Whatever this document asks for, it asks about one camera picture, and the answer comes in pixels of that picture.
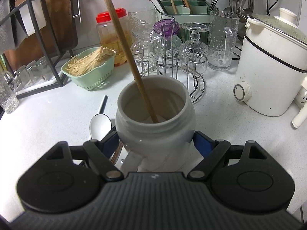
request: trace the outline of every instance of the red lid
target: red lid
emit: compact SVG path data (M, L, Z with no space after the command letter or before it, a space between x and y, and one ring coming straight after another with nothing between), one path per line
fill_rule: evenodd
M126 10L122 7L115 9L118 18L127 15ZM111 21L111 17L108 11L102 12L96 16L97 23Z

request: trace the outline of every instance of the glass mug handle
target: glass mug handle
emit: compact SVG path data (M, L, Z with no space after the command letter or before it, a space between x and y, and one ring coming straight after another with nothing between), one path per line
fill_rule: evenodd
M13 84L12 91L13 91L13 93L15 93L16 89L17 89L17 83L16 83L13 75L10 72L8 72L8 71L4 71L3 73L1 73L1 75L4 77L5 81L7 80L6 75L10 76L10 78L12 79L12 84Z
M223 57L223 64L226 65L227 62L229 61L229 56L231 54L233 33L230 27L224 27L224 32L226 33L226 38L225 38L225 51L224 51L224 57Z

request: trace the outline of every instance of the basket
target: basket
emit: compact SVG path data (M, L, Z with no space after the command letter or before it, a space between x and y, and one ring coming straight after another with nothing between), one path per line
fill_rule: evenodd
M98 47L89 48L83 51L82 53L76 55L76 57L83 58L88 54L90 54L91 52L94 52L96 49L98 49ZM93 90L94 88L97 88L97 86L99 86L106 78L108 78L112 74L114 69L114 58L115 54L114 56L107 59L105 63L102 64L101 66L95 67L90 72L83 74L81 76L73 76L68 73L67 66L70 60L67 61L61 67L61 71L65 75L70 77L72 79L72 82L74 82L76 85L81 86L82 88L90 91Z

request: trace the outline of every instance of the lid knob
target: lid knob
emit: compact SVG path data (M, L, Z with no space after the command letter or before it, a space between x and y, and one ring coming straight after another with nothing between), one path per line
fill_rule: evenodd
M241 81L234 86L233 95L237 101L247 101L251 98L251 87L245 81Z
M295 25L295 21L297 18L297 15L295 13L293 13L292 11L290 11L289 9L285 9L283 7L279 8L279 16L275 16L276 19L287 23L288 25L298 28Z

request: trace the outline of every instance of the glass base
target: glass base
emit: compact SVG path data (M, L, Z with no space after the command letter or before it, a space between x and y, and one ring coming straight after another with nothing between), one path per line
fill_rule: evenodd
M221 72L227 71L227 70L230 69L230 66L229 66L229 67L221 67L221 66L218 67L218 66L215 66L215 65L213 65L213 64L211 64L211 63L209 63L209 62L208 62L208 66L209 66L211 69L213 69L213 70L221 71Z

